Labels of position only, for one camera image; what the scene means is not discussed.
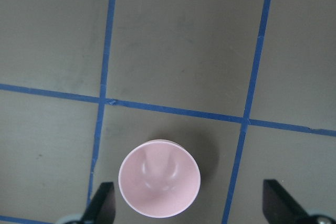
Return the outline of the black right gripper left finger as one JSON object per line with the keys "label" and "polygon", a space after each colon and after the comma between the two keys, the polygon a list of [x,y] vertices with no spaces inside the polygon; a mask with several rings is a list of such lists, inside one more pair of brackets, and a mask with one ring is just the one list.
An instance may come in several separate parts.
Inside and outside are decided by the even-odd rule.
{"label": "black right gripper left finger", "polygon": [[101,183],[80,223],[113,224],[116,216],[116,199],[113,182]]}

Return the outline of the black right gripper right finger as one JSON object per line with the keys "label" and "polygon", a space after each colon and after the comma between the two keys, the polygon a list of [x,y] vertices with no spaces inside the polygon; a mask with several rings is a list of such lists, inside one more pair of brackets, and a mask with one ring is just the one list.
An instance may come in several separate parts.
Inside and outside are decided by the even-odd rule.
{"label": "black right gripper right finger", "polygon": [[264,179],[262,191],[263,214],[268,223],[297,223],[308,213],[275,179]]}

